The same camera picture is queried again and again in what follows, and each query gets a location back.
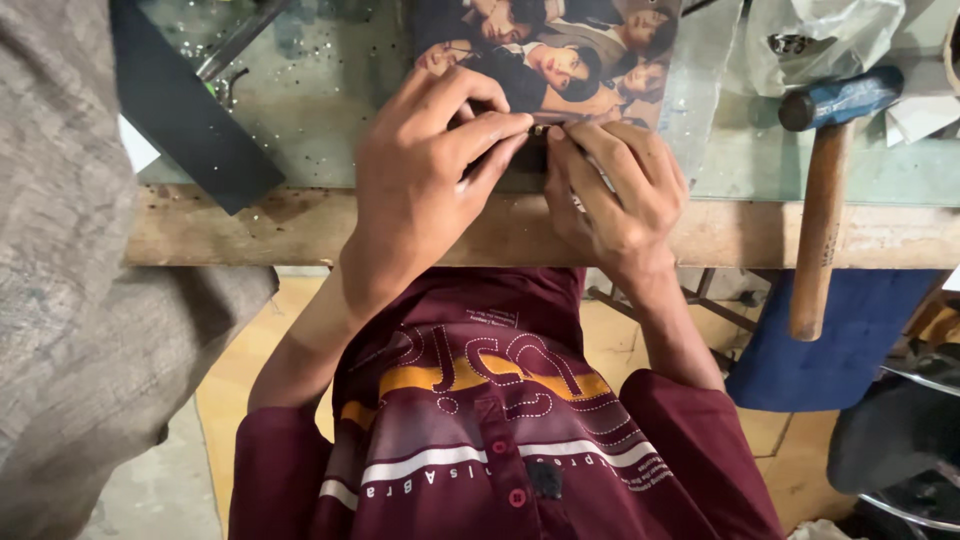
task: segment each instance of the maroon shirt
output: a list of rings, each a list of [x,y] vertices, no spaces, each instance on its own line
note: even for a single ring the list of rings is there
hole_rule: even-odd
[[[432,269],[351,342],[335,440],[237,431],[231,538],[782,538],[722,392],[583,358],[583,273]]]

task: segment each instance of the wooden floor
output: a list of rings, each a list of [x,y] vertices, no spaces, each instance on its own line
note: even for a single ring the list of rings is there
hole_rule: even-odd
[[[320,278],[281,279],[274,300],[230,344],[197,390],[225,537],[233,486],[234,434],[246,413],[251,385],[280,337],[322,282]],[[759,308],[725,305],[754,320],[759,315]],[[748,336],[732,323],[702,307],[690,307],[690,312],[710,347],[737,351],[745,345]],[[581,321],[585,356],[615,390],[619,391],[635,369],[649,365],[636,322],[597,302],[582,304]],[[740,409],[739,415],[785,531],[801,521],[837,519],[850,511],[854,499],[834,491],[827,484],[825,472],[835,412],[786,414]],[[329,393],[321,402],[317,423],[321,433],[332,440]]]

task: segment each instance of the red button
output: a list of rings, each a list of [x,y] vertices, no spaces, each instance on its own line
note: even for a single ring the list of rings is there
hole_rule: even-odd
[[[514,508],[520,508],[524,503],[527,502],[527,492],[522,489],[515,489],[510,492],[510,495],[507,497],[510,501],[510,506]]]

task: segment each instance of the workbench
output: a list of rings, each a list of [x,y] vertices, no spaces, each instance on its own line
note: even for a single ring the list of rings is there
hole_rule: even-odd
[[[155,2],[146,11],[172,43],[213,45],[215,34],[249,13],[245,1]],[[788,133],[776,119],[778,100],[731,91],[724,80],[728,57],[742,62],[735,46],[741,5],[718,0],[685,17],[670,67],[659,131],[692,183],[670,236],[684,266],[796,262],[813,133]],[[403,20],[399,2],[293,2],[237,59],[236,69],[251,73],[237,81],[229,104],[287,184],[231,217],[161,157],[139,174],[127,262],[332,264],[356,220],[352,145],[413,63]],[[180,51],[199,64],[203,50]],[[863,120],[834,266],[955,267],[960,142],[887,149],[882,134],[882,118]],[[538,175],[505,177],[440,264],[584,264],[553,234],[541,183]]]

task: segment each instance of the photo of people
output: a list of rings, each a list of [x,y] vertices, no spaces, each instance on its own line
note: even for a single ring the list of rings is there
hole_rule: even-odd
[[[417,65],[500,83],[540,123],[656,127],[680,0],[417,0]]]

